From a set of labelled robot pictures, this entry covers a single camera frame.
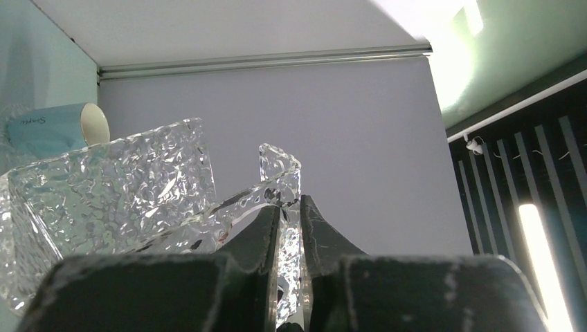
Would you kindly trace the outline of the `clear textured acrylic tray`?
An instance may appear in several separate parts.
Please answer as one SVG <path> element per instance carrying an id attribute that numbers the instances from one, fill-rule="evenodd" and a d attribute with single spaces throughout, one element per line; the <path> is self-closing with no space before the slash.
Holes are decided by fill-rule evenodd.
<path id="1" fill-rule="evenodd" d="M 211 253 L 254 211 L 289 211 L 300 162 L 269 144 L 259 154 L 261 181 L 224 200 L 198 118 L 11 169 L 1 177 L 2 300 L 22 315 L 68 256 Z"/>

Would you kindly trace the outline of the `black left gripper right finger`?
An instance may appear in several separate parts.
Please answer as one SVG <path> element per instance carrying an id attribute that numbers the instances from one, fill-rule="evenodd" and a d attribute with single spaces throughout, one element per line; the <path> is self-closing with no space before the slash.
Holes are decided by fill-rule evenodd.
<path id="1" fill-rule="evenodd" d="M 301 198 L 310 331 L 546 331 L 525 275 L 502 256 L 371 256 Z"/>

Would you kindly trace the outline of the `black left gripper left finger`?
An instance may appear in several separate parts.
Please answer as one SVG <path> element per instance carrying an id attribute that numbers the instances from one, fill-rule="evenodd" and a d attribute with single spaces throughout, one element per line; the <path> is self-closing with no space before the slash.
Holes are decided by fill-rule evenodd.
<path id="1" fill-rule="evenodd" d="M 211 254 L 69 257 L 18 331 L 274 331 L 281 211 L 262 208 Z"/>

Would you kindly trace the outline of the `light blue mug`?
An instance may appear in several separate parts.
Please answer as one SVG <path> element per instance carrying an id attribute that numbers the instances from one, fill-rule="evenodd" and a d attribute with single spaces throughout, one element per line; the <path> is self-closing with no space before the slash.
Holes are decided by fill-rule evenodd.
<path id="1" fill-rule="evenodd" d="M 92 102 L 29 111 L 10 120 L 7 131 L 17 151 L 39 159 L 108 143 L 111 138 L 105 114 Z"/>

